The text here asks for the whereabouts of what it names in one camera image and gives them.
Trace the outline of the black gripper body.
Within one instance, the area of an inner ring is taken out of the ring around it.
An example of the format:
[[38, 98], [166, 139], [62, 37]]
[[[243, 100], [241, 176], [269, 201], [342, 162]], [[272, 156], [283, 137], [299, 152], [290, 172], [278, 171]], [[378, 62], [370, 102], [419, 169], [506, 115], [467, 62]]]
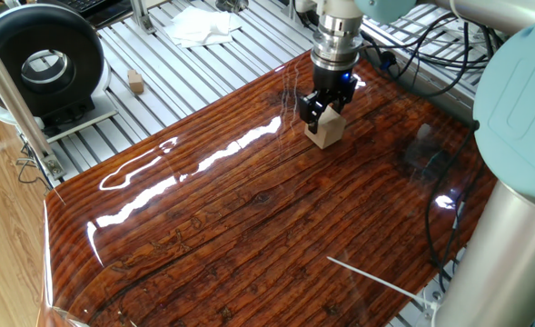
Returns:
[[315, 65], [313, 67], [313, 90], [332, 96], [351, 98], [358, 79], [352, 69], [333, 71]]

